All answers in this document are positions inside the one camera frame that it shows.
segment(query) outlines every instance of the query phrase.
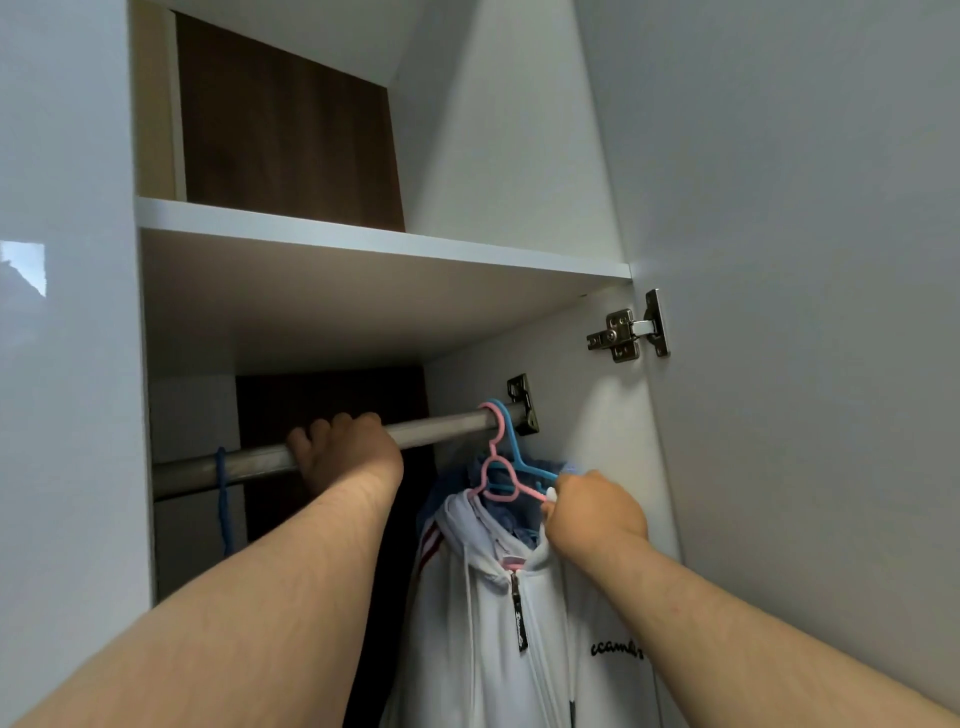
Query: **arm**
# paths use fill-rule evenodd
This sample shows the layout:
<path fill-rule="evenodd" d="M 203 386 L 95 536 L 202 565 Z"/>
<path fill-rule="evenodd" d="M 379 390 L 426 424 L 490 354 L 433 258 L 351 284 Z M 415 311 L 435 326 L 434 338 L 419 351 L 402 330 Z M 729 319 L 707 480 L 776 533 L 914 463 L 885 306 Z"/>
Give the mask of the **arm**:
<path fill-rule="evenodd" d="M 546 534 L 619 611 L 694 728 L 958 728 L 960 718 L 713 586 L 647 540 L 599 473 L 562 478 Z"/>
<path fill-rule="evenodd" d="M 81 667 L 18 728 L 340 725 L 403 473 L 376 415 L 288 441 L 314 493 Z"/>

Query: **hoodie drawstring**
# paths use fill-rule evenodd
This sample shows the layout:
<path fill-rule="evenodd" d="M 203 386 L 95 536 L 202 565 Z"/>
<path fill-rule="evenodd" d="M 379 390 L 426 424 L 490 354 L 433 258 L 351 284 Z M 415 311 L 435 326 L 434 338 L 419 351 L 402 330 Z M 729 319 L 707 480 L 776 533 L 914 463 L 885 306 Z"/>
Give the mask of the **hoodie drawstring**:
<path fill-rule="evenodd" d="M 464 584 L 467 587 L 467 640 L 470 644 L 470 667 L 469 667 L 469 686 L 467 688 L 467 695 L 469 700 L 467 701 L 467 726 L 473 725 L 475 713 L 475 701 L 476 701 L 476 655 L 474 654 L 473 647 L 473 589 L 470 588 L 470 562 L 468 558 L 467 549 L 469 545 L 464 543 Z"/>

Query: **blue clothing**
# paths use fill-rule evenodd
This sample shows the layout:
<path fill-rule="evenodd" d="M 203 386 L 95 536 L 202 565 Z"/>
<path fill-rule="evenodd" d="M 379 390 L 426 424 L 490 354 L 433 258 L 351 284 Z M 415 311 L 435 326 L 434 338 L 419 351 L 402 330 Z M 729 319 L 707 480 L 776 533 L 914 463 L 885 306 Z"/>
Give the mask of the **blue clothing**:
<path fill-rule="evenodd" d="M 480 485 L 480 471 L 483 468 L 486 455 L 481 455 L 466 465 L 450 468 L 440 474 L 427 496 L 426 502 L 417 513 L 417 533 L 422 534 L 426 522 L 444 504 L 444 501 L 467 488 L 476 488 Z M 526 460 L 528 465 L 549 471 L 551 473 L 575 473 L 576 470 L 566 463 L 551 460 Z M 490 483 L 511 486 L 510 476 L 506 470 L 490 468 L 487 470 Z M 517 473 L 517 479 L 524 485 L 536 488 L 542 478 L 529 473 Z M 541 489 L 546 490 L 549 483 L 541 483 Z M 536 548 L 540 539 L 540 502 L 529 497 L 519 497 L 509 503 L 501 503 L 484 498 L 484 507 L 496 521 L 510 533 L 520 539 L 530 548 Z"/>

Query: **hairy forearm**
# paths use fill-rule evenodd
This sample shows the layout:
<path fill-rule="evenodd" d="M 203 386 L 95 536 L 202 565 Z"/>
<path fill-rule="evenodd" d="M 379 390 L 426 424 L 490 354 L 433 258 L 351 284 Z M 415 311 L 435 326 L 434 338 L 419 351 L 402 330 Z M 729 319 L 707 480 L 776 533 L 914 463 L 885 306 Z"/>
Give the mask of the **hairy forearm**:
<path fill-rule="evenodd" d="M 141 618 L 19 725 L 340 725 L 394 494 L 362 474 L 331 488 Z"/>
<path fill-rule="evenodd" d="M 694 728 L 943 726 L 960 719 L 623 537 L 589 569 Z"/>

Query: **white shelf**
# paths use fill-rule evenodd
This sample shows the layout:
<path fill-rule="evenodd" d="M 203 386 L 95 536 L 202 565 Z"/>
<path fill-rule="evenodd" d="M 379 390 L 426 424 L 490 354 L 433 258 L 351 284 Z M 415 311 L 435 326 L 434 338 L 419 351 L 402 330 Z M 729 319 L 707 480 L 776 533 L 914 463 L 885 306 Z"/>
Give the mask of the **white shelf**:
<path fill-rule="evenodd" d="M 626 263 L 149 198 L 137 223 L 151 376 L 424 361 L 630 281 Z"/>

